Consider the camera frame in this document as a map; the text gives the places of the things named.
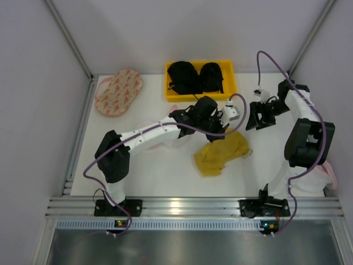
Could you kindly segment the yellow bra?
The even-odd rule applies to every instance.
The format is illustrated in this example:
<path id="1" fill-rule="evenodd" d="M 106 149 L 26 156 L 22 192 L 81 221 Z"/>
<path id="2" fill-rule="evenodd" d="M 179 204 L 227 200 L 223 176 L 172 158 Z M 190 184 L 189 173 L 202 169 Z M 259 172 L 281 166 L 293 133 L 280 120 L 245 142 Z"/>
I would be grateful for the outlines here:
<path id="1" fill-rule="evenodd" d="M 247 139 L 238 131 L 223 140 L 206 144 L 194 154 L 197 169 L 203 177 L 219 176 L 229 161 L 246 158 L 252 154 Z"/>

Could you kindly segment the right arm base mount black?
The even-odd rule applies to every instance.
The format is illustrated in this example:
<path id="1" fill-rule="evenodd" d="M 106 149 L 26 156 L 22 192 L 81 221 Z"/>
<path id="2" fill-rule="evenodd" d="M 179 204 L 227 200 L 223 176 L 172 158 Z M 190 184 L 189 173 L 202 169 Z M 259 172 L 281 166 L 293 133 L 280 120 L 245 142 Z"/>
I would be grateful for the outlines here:
<path id="1" fill-rule="evenodd" d="M 244 199 L 239 201 L 242 217 L 289 217 L 291 215 L 286 199 Z"/>

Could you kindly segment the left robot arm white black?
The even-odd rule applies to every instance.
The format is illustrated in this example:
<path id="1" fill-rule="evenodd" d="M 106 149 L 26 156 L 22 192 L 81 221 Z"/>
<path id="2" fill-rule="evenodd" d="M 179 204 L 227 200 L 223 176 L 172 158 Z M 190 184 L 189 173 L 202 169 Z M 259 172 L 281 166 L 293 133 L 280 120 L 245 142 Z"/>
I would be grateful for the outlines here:
<path id="1" fill-rule="evenodd" d="M 176 109 L 161 121 L 139 130 L 117 134 L 107 132 L 102 139 L 94 158 L 105 177 L 105 200 L 116 206 L 122 203 L 124 179 L 129 173 L 130 160 L 134 155 L 155 145 L 168 143 L 196 131 L 207 132 L 207 139 L 213 142 L 224 139 L 230 121 L 239 117 L 231 101 L 218 110 L 217 103 L 204 96 L 186 109 Z"/>

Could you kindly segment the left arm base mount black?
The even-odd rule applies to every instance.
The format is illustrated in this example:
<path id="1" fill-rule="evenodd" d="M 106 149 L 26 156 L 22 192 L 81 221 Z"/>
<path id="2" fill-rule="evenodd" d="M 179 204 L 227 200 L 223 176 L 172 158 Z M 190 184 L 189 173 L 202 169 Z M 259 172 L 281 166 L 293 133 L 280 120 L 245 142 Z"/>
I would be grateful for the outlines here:
<path id="1" fill-rule="evenodd" d="M 142 213 L 142 200 L 125 199 L 119 205 L 132 217 L 139 217 Z M 94 216 L 96 217 L 127 217 L 117 206 L 112 206 L 107 199 L 98 199 L 95 202 Z"/>

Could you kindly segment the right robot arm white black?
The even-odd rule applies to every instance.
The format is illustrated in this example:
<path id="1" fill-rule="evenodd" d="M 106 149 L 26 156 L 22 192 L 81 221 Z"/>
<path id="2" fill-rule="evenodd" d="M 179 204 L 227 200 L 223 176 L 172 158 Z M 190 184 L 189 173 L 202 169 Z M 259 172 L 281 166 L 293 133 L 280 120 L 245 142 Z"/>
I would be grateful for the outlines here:
<path id="1" fill-rule="evenodd" d="M 331 165 L 326 161 L 335 133 L 333 123 L 321 123 L 313 111 L 309 88 L 284 80 L 275 97 L 261 96 L 251 102 L 246 130 L 264 129 L 276 124 L 276 117 L 290 112 L 295 122 L 285 143 L 284 161 L 268 192 L 277 198 L 311 194 L 318 196 L 324 188 L 337 189 Z"/>

